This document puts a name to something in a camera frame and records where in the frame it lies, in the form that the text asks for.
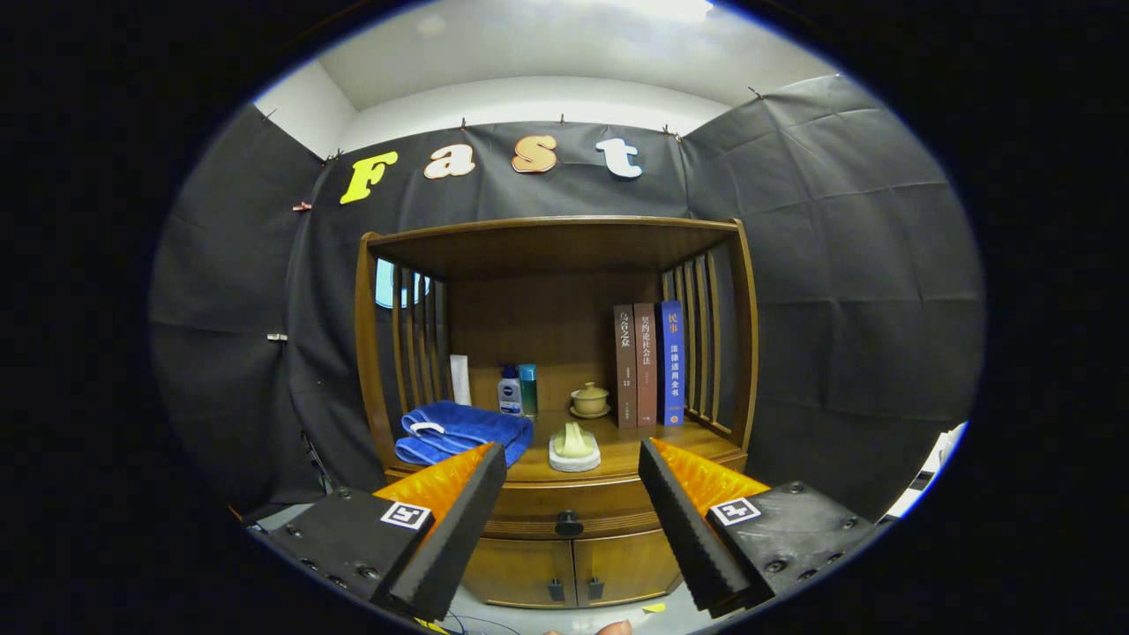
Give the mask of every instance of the cable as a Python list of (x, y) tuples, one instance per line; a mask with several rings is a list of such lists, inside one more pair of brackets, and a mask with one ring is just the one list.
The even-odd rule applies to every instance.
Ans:
[(453, 612), (450, 612), (450, 611), (447, 611), (447, 615), (449, 615), (450, 617), (455, 618), (455, 621), (458, 623), (458, 632), (460, 632), (460, 634), (461, 635), (466, 635), (466, 627), (463, 626), (463, 620), (458, 619), (458, 616), (455, 615), (455, 614), (453, 614)]
[[(450, 614), (450, 615), (452, 615), (452, 616), (454, 616), (456, 620), (458, 619), (458, 616), (457, 616), (457, 615), (455, 615), (455, 614)], [(498, 624), (497, 621), (490, 621), (489, 619), (482, 619), (481, 617), (471, 617), (471, 616), (469, 616), (469, 615), (464, 615), (464, 616), (463, 616), (463, 618), (464, 618), (464, 619), (476, 619), (476, 620), (479, 620), (479, 621), (484, 621), (484, 623), (487, 623), (487, 624), (493, 624), (495, 626), (501, 626), (502, 628), (509, 628), (510, 630), (514, 630), (514, 628), (510, 628), (509, 626), (506, 626), (505, 624)], [(520, 634), (520, 633), (518, 633), (517, 630), (514, 630), (514, 633), (515, 633), (516, 635), (522, 635), (522, 634)]]

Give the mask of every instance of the wooden cabinet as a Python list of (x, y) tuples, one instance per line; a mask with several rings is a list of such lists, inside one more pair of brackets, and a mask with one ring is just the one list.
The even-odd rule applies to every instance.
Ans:
[(682, 582), (662, 530), (578, 540), (480, 538), (463, 586), (484, 602), (598, 607), (665, 595)]
[[(378, 260), (393, 264), (392, 297), (404, 297), (403, 306), (375, 304)], [(662, 438), (744, 468), (758, 332), (752, 264), (738, 220), (588, 216), (369, 233), (361, 238), (356, 285), (361, 395), (390, 482), (421, 467), (394, 453), (404, 433), (388, 400), (393, 412), (408, 412), (452, 399), (447, 356), (455, 353), (469, 357), (473, 403), (496, 410), (498, 366), (537, 365), (533, 443), (510, 466), (466, 569), (472, 593), (510, 606), (585, 607), (655, 597), (677, 583), (677, 566), (639, 480), (639, 444)], [(732, 297), (734, 324), (725, 341), (718, 325), (723, 295)], [(685, 314), (685, 425), (620, 428), (613, 409), (579, 421), (599, 445), (599, 467), (552, 470), (549, 438), (575, 420), (570, 392), (588, 381), (614, 386), (612, 307), (662, 299), (681, 301)], [(391, 315), (378, 320), (378, 311)], [(391, 346), (382, 350), (378, 324), (388, 322)], [(721, 347), (738, 351), (725, 369), (733, 386), (727, 420), (718, 415)], [(583, 532), (558, 532), (566, 511), (576, 514)], [(546, 585), (554, 579), (563, 599), (550, 597)], [(599, 593), (592, 579), (603, 583)]]
[[(550, 588), (553, 584), (559, 595)], [(576, 607), (571, 541), (480, 538), (466, 565), (463, 586), (495, 604)]]
[(598, 607), (665, 595), (682, 582), (662, 530), (572, 541), (577, 606)]

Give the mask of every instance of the book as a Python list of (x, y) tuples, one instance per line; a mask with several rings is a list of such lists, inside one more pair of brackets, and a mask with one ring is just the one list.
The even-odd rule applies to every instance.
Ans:
[(655, 358), (655, 305), (632, 305), (636, 327), (636, 426), (654, 426), (658, 417), (658, 359)]
[(616, 305), (615, 318), (615, 421), (621, 428), (636, 427), (636, 333), (634, 310)]
[(658, 304), (658, 364), (663, 385), (658, 390), (658, 417), (665, 426), (681, 426), (685, 408), (685, 364), (682, 350), (682, 303), (672, 299)]

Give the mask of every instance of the cabinet knob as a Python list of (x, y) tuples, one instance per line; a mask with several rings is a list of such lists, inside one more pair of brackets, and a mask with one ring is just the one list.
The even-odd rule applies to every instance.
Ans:
[(579, 519), (580, 516), (572, 511), (563, 511), (557, 514), (557, 534), (566, 538), (580, 536), (584, 532), (584, 525), (580, 524)]
[(588, 599), (599, 600), (604, 597), (604, 581), (593, 577), (588, 581)]
[(564, 601), (564, 586), (561, 585), (561, 581), (560, 580), (557, 580), (554, 577), (552, 580), (552, 582), (550, 582), (545, 586), (549, 588), (549, 599), (551, 599), (554, 602), (563, 602)]

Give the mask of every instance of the white tube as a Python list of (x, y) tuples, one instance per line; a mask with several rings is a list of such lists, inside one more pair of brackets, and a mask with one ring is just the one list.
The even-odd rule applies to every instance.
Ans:
[(465, 355), (450, 356), (450, 385), (455, 390), (455, 403), (471, 406), (471, 375)]

